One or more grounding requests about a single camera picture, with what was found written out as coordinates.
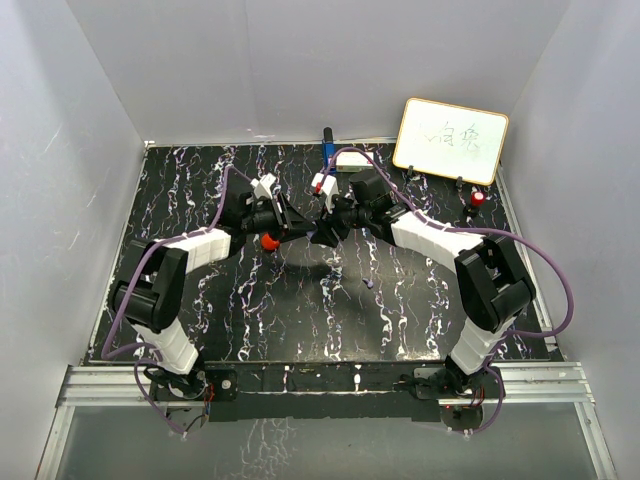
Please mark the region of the red earbud charging case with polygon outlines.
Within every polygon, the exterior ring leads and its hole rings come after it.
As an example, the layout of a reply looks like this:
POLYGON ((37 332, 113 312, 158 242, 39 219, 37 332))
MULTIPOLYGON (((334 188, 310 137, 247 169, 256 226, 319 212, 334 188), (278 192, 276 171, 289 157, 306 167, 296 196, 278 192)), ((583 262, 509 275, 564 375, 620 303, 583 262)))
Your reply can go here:
POLYGON ((261 246, 265 251, 273 252, 279 248, 280 242, 265 233, 261 237, 261 246))

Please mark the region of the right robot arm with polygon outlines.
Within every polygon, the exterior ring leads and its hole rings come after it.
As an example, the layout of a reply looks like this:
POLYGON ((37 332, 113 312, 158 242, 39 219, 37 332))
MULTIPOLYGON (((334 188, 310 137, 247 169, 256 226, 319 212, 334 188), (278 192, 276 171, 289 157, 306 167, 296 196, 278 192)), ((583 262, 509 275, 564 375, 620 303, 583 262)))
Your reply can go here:
POLYGON ((333 176, 314 176, 312 192, 324 205, 311 243, 336 247, 351 231, 367 229, 377 239, 453 272, 466 314, 464 326, 443 369, 423 384, 441 393, 471 395, 481 385, 480 372, 491 351, 536 296, 513 240, 505 234, 456 232, 401 199, 372 170, 353 174, 350 186, 352 194, 345 197, 333 176))

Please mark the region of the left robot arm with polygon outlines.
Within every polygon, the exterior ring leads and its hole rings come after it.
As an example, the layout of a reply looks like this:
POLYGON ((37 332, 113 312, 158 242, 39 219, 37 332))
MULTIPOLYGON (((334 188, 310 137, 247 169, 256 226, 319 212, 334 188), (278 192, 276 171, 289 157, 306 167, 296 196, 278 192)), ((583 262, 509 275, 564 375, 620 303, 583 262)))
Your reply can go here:
POLYGON ((211 228, 178 239, 132 240, 109 293, 109 307, 126 319, 154 356, 145 375, 172 394, 194 399, 206 387, 204 362, 178 318, 186 276, 234 256, 252 235, 274 242, 307 236, 315 225, 282 194, 228 194, 211 228))

